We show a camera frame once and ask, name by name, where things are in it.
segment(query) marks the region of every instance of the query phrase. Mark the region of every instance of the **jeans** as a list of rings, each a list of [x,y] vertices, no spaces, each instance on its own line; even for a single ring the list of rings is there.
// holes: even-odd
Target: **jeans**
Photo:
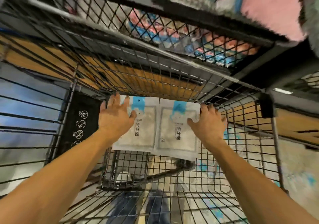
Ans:
[[[136,203],[141,192],[122,193],[115,199],[115,208],[107,219],[106,224],[134,224]],[[161,190],[149,193],[146,205],[145,224],[170,224],[168,198]]]

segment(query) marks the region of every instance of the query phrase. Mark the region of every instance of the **wooden board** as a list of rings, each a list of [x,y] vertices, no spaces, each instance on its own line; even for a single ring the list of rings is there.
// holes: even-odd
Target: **wooden board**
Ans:
[[[277,108],[278,134],[283,137],[292,137],[301,141],[319,144],[319,119]],[[270,119],[261,118],[260,107],[250,102],[243,106],[228,110],[228,121],[253,129],[272,132]]]
[[[78,71],[84,77],[79,81],[95,89],[107,88],[145,96],[187,100],[194,97],[203,88],[203,86],[186,81],[87,55],[63,52],[46,45],[38,46],[15,37],[0,36],[0,42],[11,47],[6,54],[8,62],[49,76],[70,81],[74,69],[79,64]],[[3,50],[4,45],[0,45],[0,51]]]

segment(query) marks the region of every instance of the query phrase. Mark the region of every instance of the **hand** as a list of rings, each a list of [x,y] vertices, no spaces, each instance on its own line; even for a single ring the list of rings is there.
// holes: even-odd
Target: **hand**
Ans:
[[[227,121],[226,118],[222,120],[221,114],[213,105],[201,104],[201,111],[198,122],[195,123],[188,118],[187,124],[207,148],[209,145],[218,144],[223,140]]]
[[[132,111],[131,115],[127,114],[127,107],[130,103],[130,97],[127,96],[122,105],[120,105],[120,94],[111,95],[107,108],[106,102],[103,101],[99,113],[99,130],[105,130],[113,143],[122,135],[128,132],[133,126],[136,112]]]

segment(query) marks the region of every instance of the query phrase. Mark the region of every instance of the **shopping cart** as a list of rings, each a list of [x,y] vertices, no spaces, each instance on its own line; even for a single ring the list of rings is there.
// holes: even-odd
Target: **shopping cart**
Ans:
[[[219,45],[224,56],[215,53],[213,61],[180,54],[172,44],[167,48],[167,41],[154,42],[156,35],[136,38],[112,28],[125,26],[117,14],[122,7],[110,6],[120,24],[109,18],[108,26],[101,26],[102,16],[85,20],[75,12],[79,4],[58,1],[2,0],[1,196],[93,133],[100,102],[116,91],[213,103],[227,117],[227,144],[283,188],[273,102],[261,89],[225,73],[227,57],[242,60],[226,55],[226,42]],[[117,221],[165,214],[170,223],[248,223],[214,157],[203,146],[198,153],[190,162],[107,150],[61,222],[115,222],[114,211],[133,200],[128,213],[117,212]],[[168,205],[149,213],[148,203],[159,193]]]

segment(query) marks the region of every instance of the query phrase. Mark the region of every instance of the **white package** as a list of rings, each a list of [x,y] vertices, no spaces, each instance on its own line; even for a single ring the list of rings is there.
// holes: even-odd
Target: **white package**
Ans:
[[[125,97],[121,95],[121,104]],[[113,150],[143,152],[153,150],[159,101],[159,98],[156,97],[130,97],[127,112],[130,115],[131,111],[135,110],[137,116],[129,131],[113,144]]]
[[[187,124],[187,118],[199,120],[200,104],[160,99],[160,122],[152,153],[195,161],[199,140]]]

